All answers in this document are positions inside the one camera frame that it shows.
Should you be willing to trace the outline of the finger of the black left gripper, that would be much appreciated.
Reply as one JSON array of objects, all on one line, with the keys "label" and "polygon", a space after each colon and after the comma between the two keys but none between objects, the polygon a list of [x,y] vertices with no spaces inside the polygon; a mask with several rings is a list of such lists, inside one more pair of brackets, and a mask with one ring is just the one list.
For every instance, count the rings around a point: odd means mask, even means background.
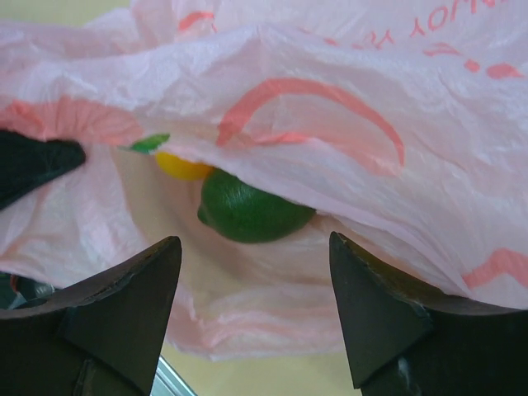
[{"label": "finger of the black left gripper", "polygon": [[1,131],[1,208],[82,166],[87,155],[73,140],[30,139]]}]

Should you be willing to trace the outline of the pink plastic bag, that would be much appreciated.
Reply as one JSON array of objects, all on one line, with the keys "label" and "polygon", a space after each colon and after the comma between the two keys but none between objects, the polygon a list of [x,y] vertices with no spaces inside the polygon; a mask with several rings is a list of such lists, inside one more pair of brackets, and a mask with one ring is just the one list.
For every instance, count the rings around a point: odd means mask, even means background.
[{"label": "pink plastic bag", "polygon": [[[177,235],[180,351],[339,350],[332,232],[527,306],[524,1],[4,1],[1,125],[87,152],[2,211],[1,268],[66,287]],[[316,214],[234,242],[197,217],[205,178],[160,152]]]}]

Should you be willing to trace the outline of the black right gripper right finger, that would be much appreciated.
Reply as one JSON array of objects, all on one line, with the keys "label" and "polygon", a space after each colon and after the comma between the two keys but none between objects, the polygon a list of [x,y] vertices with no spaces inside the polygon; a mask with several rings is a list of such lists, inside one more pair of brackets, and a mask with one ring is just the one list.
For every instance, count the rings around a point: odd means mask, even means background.
[{"label": "black right gripper right finger", "polygon": [[525,310],[448,295],[336,232],[329,266],[364,395],[526,394]]}]

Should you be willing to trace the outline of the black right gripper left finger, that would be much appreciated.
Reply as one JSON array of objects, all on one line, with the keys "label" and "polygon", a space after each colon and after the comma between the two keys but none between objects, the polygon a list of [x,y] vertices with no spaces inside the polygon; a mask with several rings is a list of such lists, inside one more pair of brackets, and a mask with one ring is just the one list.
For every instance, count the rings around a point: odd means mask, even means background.
[{"label": "black right gripper left finger", "polygon": [[117,266],[1,312],[3,395],[148,395],[182,263],[167,237]]}]

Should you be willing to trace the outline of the dark green lime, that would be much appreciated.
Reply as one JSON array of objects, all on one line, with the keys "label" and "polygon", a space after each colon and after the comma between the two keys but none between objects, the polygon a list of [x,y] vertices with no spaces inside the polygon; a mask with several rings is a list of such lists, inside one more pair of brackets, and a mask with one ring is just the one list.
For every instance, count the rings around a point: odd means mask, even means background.
[{"label": "dark green lime", "polygon": [[269,243],[302,229],[316,210],[249,186],[215,169],[204,180],[199,221],[238,243]]}]

